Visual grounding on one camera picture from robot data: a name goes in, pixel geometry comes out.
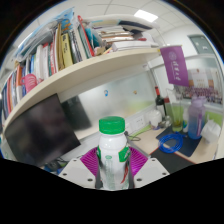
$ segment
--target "monitor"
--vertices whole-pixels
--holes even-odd
[[[18,116],[5,137],[18,162],[41,167],[80,145],[54,94]]]

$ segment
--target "wooden shelf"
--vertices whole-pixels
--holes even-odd
[[[5,121],[3,133],[16,117],[45,98],[109,72],[147,63],[159,55],[158,48],[120,51],[93,57],[63,69],[40,83],[22,98]]]

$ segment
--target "book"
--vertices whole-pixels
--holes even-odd
[[[54,41],[50,44],[50,61],[51,61],[51,74],[56,73],[55,60],[54,60]]]
[[[11,95],[11,88],[10,88],[10,80],[11,76],[8,78],[7,81],[7,107],[8,107],[8,113],[11,113],[11,100],[10,100],[10,95]]]
[[[12,73],[12,87],[11,87],[11,92],[12,92],[12,104],[13,104],[13,108],[16,106],[17,104],[17,98],[16,98],[16,72],[13,71]]]
[[[130,50],[130,49],[145,49],[158,46],[157,43],[151,41],[121,41],[112,44],[113,51]]]
[[[71,49],[72,61],[74,64],[76,64],[77,62],[79,62],[79,57],[75,48],[75,41],[72,30],[68,32],[68,35],[69,35],[69,45]]]
[[[118,41],[128,41],[128,40],[134,40],[134,38],[132,36],[114,36],[114,37],[102,37],[102,40],[106,40],[107,43],[111,43],[111,42],[118,42]]]
[[[17,66],[17,73],[16,73],[16,98],[17,103],[23,98],[23,91],[22,85],[20,84],[22,78],[22,67],[20,65]]]
[[[37,83],[41,83],[44,80],[43,76],[43,46],[39,45],[36,52],[36,77]]]
[[[48,69],[49,69],[49,76],[52,76],[52,73],[51,73],[51,44],[48,45]]]
[[[79,23],[80,23],[80,26],[79,26],[78,28],[79,28],[79,31],[80,31],[80,33],[81,33],[81,39],[82,39],[82,41],[83,41],[84,44],[85,44],[86,51],[88,52],[88,57],[89,57],[89,58],[94,57],[94,51],[93,51],[93,49],[92,49],[92,47],[91,47],[91,45],[90,45],[90,42],[89,42],[89,39],[88,39],[88,37],[87,37],[85,28],[84,28],[84,26],[83,26],[83,24],[82,24],[83,19],[82,19],[82,17],[79,16],[79,15],[77,16],[77,18],[78,18],[78,21],[79,21]]]
[[[26,76],[26,66],[22,69],[22,78]],[[24,97],[26,95],[26,86],[22,85],[22,96]]]
[[[10,96],[11,109],[13,110],[15,107],[13,102],[13,72],[12,72],[11,81],[10,81],[10,93],[11,93],[11,96]]]
[[[31,67],[31,56],[29,55],[26,58],[26,75],[30,74],[30,67]]]
[[[43,45],[43,58],[42,58],[42,63],[43,63],[43,77],[44,80],[49,78],[49,67],[48,67],[48,43]]]
[[[65,68],[64,66],[64,60],[63,60],[63,54],[62,54],[62,43],[61,43],[61,23],[58,24],[58,33],[57,33],[57,39],[58,39],[58,69],[61,71]]]
[[[83,44],[82,44],[82,41],[81,41],[81,38],[79,35],[78,28],[74,30],[74,38],[76,38],[76,40],[77,40],[77,46],[78,46],[82,61],[86,60],[87,57],[86,57],[86,53],[85,53],[85,50],[84,50],[84,47],[83,47]]]
[[[58,35],[58,29],[55,30],[55,35],[54,35],[54,59],[55,59],[55,67],[56,67],[56,72],[59,72],[59,67],[58,67],[58,40],[57,40],[57,35]]]
[[[62,53],[65,68],[73,65],[68,33],[61,35]]]
[[[31,56],[30,60],[30,73],[34,74],[34,55]]]
[[[82,45],[83,45],[83,48],[84,48],[84,51],[85,51],[86,58],[87,59],[91,58],[92,56],[91,56],[91,53],[90,53],[85,35],[83,33],[83,29],[82,29],[81,26],[78,27],[78,31],[79,31],[79,36],[80,36],[80,39],[81,39],[81,42],[82,42]]]
[[[77,56],[78,56],[78,61],[82,61],[82,56],[81,56],[81,53],[80,53],[80,50],[79,50],[79,45],[78,45],[78,42],[77,42],[77,38],[75,36],[75,33],[72,32],[72,36],[73,36],[73,39],[74,39],[74,43],[75,43],[75,50],[77,52]]]
[[[7,119],[8,117],[8,106],[7,106],[7,83],[5,84],[3,91],[2,91],[2,99],[3,99],[3,112],[4,117]]]
[[[33,74],[36,76],[36,54],[33,57]]]

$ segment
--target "cable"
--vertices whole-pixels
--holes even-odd
[[[128,135],[128,132],[127,131],[125,131],[124,134],[127,137],[131,138],[130,140],[134,142],[134,141],[140,141],[141,140],[141,138],[137,137],[138,135],[140,135],[140,134],[142,134],[144,132],[150,131],[150,130],[152,130],[152,128],[150,128],[150,129],[148,129],[146,131],[139,132],[139,133],[137,133],[137,135],[134,135],[134,136]]]
[[[186,135],[182,135],[179,132],[175,132],[175,134],[165,135],[161,139],[159,139],[159,149],[165,153],[174,153],[180,150],[183,146],[183,137],[186,137]],[[177,141],[176,145],[170,148],[166,148],[163,144],[172,139],[175,139]]]

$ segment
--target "bottle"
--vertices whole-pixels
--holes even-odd
[[[188,108],[186,107],[184,109],[183,113],[183,132],[188,132],[188,120],[189,120],[189,114],[188,114]]]
[[[116,116],[104,117],[99,120],[99,130],[97,156],[103,188],[109,191],[128,189],[130,149],[124,135],[125,120]]]
[[[205,107],[202,99],[194,99],[188,109],[189,113],[189,126],[188,136],[191,139],[201,138],[201,130],[205,124]]]
[[[160,96],[160,92],[159,92],[159,88],[158,86],[155,87],[156,89],[156,109],[159,110],[162,114],[162,118],[164,119],[166,116],[166,109],[165,109],[165,103],[164,103],[164,99]]]

